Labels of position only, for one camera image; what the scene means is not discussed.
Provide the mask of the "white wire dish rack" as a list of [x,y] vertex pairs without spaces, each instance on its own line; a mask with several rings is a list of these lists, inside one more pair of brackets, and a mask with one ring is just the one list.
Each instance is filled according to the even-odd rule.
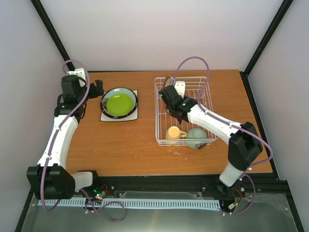
[[193,145],[201,149],[220,137],[213,112],[208,78],[157,77],[155,91],[155,134],[159,145]]

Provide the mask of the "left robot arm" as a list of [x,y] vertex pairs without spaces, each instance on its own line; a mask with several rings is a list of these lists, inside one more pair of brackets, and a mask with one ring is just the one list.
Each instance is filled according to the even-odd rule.
[[28,167],[26,173],[31,190],[39,200],[70,199],[80,189],[92,195],[100,190],[95,170],[70,174],[66,160],[73,134],[85,115],[86,102],[103,95],[103,82],[87,84],[84,76],[69,74],[61,79],[61,87],[46,149],[37,165]]

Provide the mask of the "green celadon bowl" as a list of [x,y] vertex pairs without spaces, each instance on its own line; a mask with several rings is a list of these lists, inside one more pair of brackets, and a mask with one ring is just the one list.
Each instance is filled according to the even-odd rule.
[[200,128],[192,128],[187,132],[186,139],[191,139],[187,144],[192,149],[202,149],[207,143],[202,143],[202,139],[208,139],[206,132]]

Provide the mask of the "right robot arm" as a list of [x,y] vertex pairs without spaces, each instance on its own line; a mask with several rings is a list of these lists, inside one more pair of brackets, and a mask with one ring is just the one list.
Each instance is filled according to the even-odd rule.
[[159,95],[169,114],[178,122],[196,124],[215,134],[228,145],[228,163],[219,180],[230,189],[262,153],[263,147],[255,126],[240,124],[210,111],[199,100],[181,96],[175,86],[161,89]]

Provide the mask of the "floral patterned bowl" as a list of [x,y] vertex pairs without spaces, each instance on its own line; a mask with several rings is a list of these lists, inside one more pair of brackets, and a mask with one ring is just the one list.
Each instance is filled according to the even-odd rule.
[[167,75],[163,82],[163,88],[167,86],[174,86],[174,78],[171,75]]

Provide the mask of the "lime green plate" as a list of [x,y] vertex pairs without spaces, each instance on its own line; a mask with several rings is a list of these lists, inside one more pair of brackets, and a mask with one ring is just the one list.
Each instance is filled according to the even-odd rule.
[[115,94],[106,103],[107,111],[114,116],[124,116],[130,112],[133,100],[127,94]]

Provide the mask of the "yellow mug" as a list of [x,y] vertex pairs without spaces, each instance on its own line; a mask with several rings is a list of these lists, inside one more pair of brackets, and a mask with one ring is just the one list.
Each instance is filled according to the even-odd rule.
[[165,139],[167,140],[177,140],[181,138],[185,138],[187,136],[187,132],[180,130],[176,126],[172,126],[167,129],[165,134]]

